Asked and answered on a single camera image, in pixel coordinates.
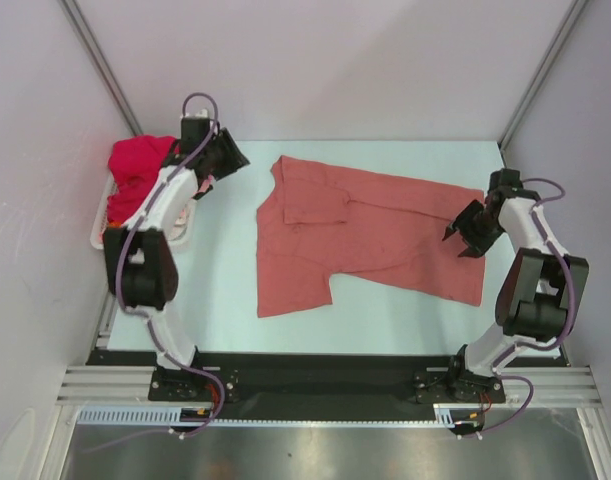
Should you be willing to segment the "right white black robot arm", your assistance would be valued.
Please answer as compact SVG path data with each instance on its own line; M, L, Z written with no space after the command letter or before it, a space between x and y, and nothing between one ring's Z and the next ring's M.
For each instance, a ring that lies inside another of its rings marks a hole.
M523 351L559 348L576 321L589 263L557 240L545 218L546 199L526 184L517 170L493 172L485 200L472 201L445 229L446 238L461 236L464 258L483 257L502 235L515 250L494 323L450 359L441 379L458 401L501 387L501 369Z

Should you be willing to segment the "salmon pink t shirt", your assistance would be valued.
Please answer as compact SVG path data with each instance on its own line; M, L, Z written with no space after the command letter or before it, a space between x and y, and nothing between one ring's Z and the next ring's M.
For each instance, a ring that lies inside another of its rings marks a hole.
M257 314L333 302L347 274L478 307L485 261L462 256L448 224L480 190L281 156L257 210Z

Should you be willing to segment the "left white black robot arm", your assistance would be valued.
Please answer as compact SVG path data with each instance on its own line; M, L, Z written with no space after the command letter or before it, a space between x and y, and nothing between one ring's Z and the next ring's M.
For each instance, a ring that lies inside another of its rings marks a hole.
M248 164L217 119L184 116L180 139L164 158L150 193L126 222L103 233L110 293L123 313L144 324L158 365L175 370L170 385L187 400L204 392L206 376L193 364L197 347L172 305L179 274L168 236L187 204Z

